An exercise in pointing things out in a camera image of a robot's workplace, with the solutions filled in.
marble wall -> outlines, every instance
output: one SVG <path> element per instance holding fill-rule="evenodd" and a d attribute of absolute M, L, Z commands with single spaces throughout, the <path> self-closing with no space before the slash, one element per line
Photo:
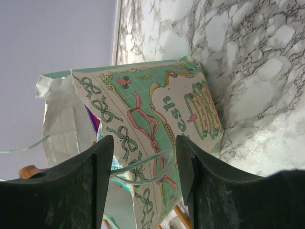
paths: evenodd
<path fill-rule="evenodd" d="M 122 0 L 117 64 L 199 60 L 227 163 L 305 169 L 305 0 Z"/>

printed paper bag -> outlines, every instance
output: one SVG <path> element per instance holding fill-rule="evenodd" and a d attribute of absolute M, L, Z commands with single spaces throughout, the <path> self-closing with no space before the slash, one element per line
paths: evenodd
<path fill-rule="evenodd" d="M 125 167 L 164 150 L 186 135 L 207 152 L 219 150 L 223 129 L 200 64 L 192 58 L 72 71 L 76 92 L 114 137 Z M 126 173 L 135 181 L 157 176 L 162 156 Z M 160 180 L 129 187 L 137 228 L 155 229 L 181 198 L 174 165 Z"/>

wooden stick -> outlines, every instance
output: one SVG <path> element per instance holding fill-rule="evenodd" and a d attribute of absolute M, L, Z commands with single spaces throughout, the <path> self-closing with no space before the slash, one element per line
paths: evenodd
<path fill-rule="evenodd" d="M 186 229 L 191 229 L 191 222 L 186 217 L 186 215 L 181 211 L 181 209 L 179 208 L 178 205 L 175 206 L 174 210 L 177 213 L 177 215 L 178 215 L 179 219 L 181 220 L 181 222 L 186 227 Z"/>
<path fill-rule="evenodd" d="M 108 223 L 108 221 L 107 221 L 107 220 L 105 220 L 105 219 L 103 219 L 103 222 L 104 222 L 104 224 L 105 224 L 106 228 L 107 228 L 107 229 L 109 229 L 109 223 Z"/>
<path fill-rule="evenodd" d="M 22 179 L 29 179 L 31 176 L 43 172 L 47 170 L 47 168 L 39 169 L 36 166 L 26 166 L 18 171 L 19 177 Z"/>

teal string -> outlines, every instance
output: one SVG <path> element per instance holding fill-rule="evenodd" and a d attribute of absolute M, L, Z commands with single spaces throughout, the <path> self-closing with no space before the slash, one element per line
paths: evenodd
<path fill-rule="evenodd" d="M 0 154 L 7 154 L 7 153 L 17 153 L 17 152 L 22 152 L 22 151 L 27 151 L 30 150 L 36 146 L 38 146 L 40 143 L 42 143 L 43 141 L 45 141 L 46 139 L 48 139 L 50 137 L 50 135 L 46 135 L 44 136 L 40 141 L 38 141 L 37 143 L 27 147 L 27 148 L 23 148 L 23 149 L 11 149 L 11 150 L 4 150 L 4 151 L 0 151 Z M 98 134 L 97 134 L 97 141 L 102 139 L 102 125 L 99 126 L 99 130 L 98 130 Z M 148 179 L 148 180 L 142 180 L 142 181 L 133 181 L 133 180 L 127 180 L 125 178 L 119 177 L 119 174 L 123 174 L 125 172 L 128 172 L 134 168 L 140 167 L 142 165 L 144 165 L 145 163 L 155 160 L 159 157 L 168 155 L 168 162 L 166 163 L 166 166 L 164 167 L 164 169 L 154 178 L 152 179 Z M 129 189 L 126 187 L 126 185 L 145 185 L 145 184 L 149 184 L 152 182 L 155 182 L 157 180 L 160 180 L 166 173 L 167 171 L 170 169 L 171 165 L 173 164 L 173 156 L 174 156 L 174 151 L 169 150 L 169 151 L 163 151 L 154 155 L 151 155 L 149 157 L 147 157 L 144 160 L 138 161 L 136 163 L 133 163 L 129 166 L 126 166 L 124 168 L 120 168 L 120 169 L 116 169 L 116 170 L 112 170 L 110 173 L 110 179 L 113 180 L 114 182 L 118 183 L 121 186 L 124 186 L 124 188 L 126 190 L 129 191 Z"/>
<path fill-rule="evenodd" d="M 8 153 L 17 153 L 17 152 L 22 152 L 22 151 L 28 151 L 28 150 L 33 149 L 34 147 L 38 146 L 41 142 L 43 142 L 44 140 L 46 140 L 49 137 L 50 137 L 50 135 L 46 135 L 39 142 L 36 142 L 35 144 L 33 144 L 29 147 L 26 147 L 26 148 L 23 148 L 23 149 L 4 150 L 4 151 L 0 151 L 0 154 L 8 154 Z"/>

paper bag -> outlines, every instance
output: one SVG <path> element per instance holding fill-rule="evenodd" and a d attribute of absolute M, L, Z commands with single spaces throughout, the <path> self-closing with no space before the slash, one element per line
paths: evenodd
<path fill-rule="evenodd" d="M 42 75 L 36 85 L 36 97 L 46 100 L 42 135 L 50 137 L 42 144 L 49 167 L 85 151 L 96 140 L 70 71 Z"/>
<path fill-rule="evenodd" d="M 200 64 L 192 58 L 72 71 L 76 93 L 114 137 L 114 155 L 128 166 L 186 135 L 206 152 L 219 150 L 222 126 Z M 162 156 L 126 173 L 135 181 L 157 176 Z M 181 198 L 176 159 L 157 182 L 129 186 L 137 228 L 155 229 Z"/>

